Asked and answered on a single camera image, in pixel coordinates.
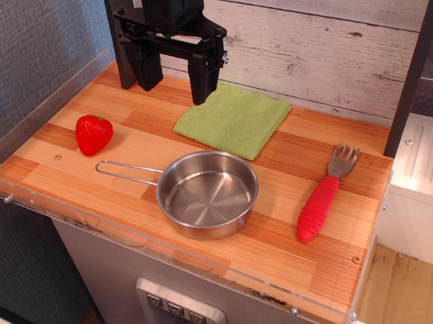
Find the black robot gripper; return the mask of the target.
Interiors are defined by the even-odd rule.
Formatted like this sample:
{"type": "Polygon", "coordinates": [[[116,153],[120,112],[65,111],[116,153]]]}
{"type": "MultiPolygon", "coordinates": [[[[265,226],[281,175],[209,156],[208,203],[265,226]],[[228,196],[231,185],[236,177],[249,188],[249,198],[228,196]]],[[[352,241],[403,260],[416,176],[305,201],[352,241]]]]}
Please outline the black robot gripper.
{"type": "MultiPolygon", "coordinates": [[[[215,44],[212,57],[192,54],[189,57],[189,80],[193,103],[200,105],[216,90],[220,67],[228,63],[223,39],[227,31],[204,16],[205,0],[131,0],[118,6],[115,18],[124,24],[123,34],[134,38],[154,38],[160,34],[170,43],[174,36],[201,38],[215,44]]],[[[145,91],[153,89],[163,78],[160,54],[148,41],[123,38],[123,48],[136,81],[145,91]]]]}

